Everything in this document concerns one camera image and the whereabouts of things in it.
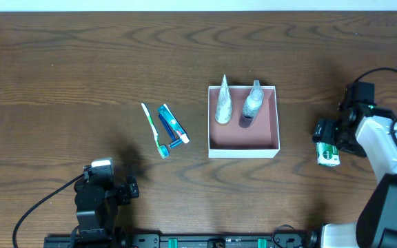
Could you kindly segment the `clear bottle with blue liquid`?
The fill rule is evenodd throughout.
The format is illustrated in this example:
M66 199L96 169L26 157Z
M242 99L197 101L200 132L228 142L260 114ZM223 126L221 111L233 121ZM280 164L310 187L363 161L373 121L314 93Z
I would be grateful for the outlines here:
M264 92L261 88L259 80L254 80L250 94L247 96L241 117L239 120L239 125L242 128L248 128L255 120L260 108L263 104Z

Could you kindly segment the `white tube with gold cap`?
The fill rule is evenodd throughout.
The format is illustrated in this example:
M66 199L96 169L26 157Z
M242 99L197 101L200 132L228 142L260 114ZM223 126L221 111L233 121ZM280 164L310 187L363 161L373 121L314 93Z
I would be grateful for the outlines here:
M218 93L218 99L216 104L215 120L221 125L228 124L232 117L232 98L230 94L227 77L224 74L221 88Z

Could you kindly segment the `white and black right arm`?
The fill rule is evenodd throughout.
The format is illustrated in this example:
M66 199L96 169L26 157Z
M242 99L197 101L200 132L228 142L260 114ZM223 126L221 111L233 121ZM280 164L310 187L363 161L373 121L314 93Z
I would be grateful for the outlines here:
M358 220L327 224L319 247L397 247L397 121L391 110L358 104L322 118L312 140L367 158L378 182Z

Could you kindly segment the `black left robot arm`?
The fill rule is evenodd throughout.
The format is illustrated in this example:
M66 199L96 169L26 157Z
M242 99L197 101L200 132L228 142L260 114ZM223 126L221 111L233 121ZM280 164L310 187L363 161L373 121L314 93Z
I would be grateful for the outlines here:
M116 184L110 165L85 166L74 190L82 243L113 240L119 206L139 197L136 178L130 175L125 182Z

